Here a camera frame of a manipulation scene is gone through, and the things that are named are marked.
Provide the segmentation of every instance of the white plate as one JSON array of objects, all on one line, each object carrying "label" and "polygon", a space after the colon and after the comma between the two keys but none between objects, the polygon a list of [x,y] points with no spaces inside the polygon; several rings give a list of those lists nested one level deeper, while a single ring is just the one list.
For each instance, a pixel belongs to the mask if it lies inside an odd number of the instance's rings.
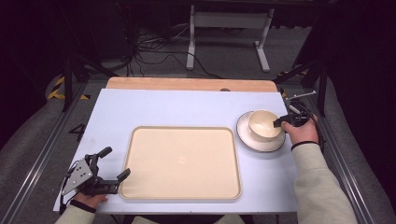
[{"label": "white plate", "polygon": [[274,140],[269,142],[257,141],[248,132],[248,117],[251,113],[252,111],[242,115],[236,124],[236,130],[242,142],[244,142],[248,147],[260,152],[271,152],[279,149],[285,142],[285,132],[282,131]]}]

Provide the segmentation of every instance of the table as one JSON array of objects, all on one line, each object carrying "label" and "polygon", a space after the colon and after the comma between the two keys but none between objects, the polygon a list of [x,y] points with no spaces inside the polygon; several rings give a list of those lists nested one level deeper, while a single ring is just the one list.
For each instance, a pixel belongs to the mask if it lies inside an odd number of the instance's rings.
[{"label": "table", "polygon": [[[152,111],[153,105],[157,108],[157,105],[161,106],[157,111]],[[242,114],[268,107],[278,116],[287,113],[272,81],[111,78],[96,102],[75,160],[85,154],[96,153],[103,147],[112,146],[113,152],[100,160],[98,165],[99,176],[114,179],[123,169],[130,131],[134,127],[143,123],[223,126],[234,132],[242,193],[239,198],[226,201],[123,200],[120,195],[109,195],[109,202],[102,203],[98,207],[98,213],[145,215],[296,212],[297,202],[293,191],[296,168],[290,152],[289,137],[281,149],[272,153],[259,153],[247,148],[235,130],[236,122]]]}]

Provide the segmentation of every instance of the beige tray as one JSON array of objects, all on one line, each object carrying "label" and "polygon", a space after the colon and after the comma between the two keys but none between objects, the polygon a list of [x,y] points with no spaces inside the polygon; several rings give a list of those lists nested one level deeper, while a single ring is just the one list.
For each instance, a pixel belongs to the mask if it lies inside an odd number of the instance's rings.
[{"label": "beige tray", "polygon": [[138,127],[125,168],[125,199],[235,199],[241,192],[228,128]]}]

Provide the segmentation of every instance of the person's arm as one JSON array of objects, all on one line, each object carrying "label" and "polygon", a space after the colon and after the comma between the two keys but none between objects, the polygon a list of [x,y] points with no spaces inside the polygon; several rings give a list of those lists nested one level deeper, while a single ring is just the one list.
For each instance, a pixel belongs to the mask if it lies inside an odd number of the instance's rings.
[{"label": "person's arm", "polygon": [[299,128],[282,122],[282,128],[290,135],[297,166],[294,191],[299,224],[358,223],[347,196],[323,158],[314,121]]},{"label": "person's arm", "polygon": [[91,197],[78,193],[55,224],[90,224],[95,218],[96,207],[100,202],[107,202],[106,195]]}]

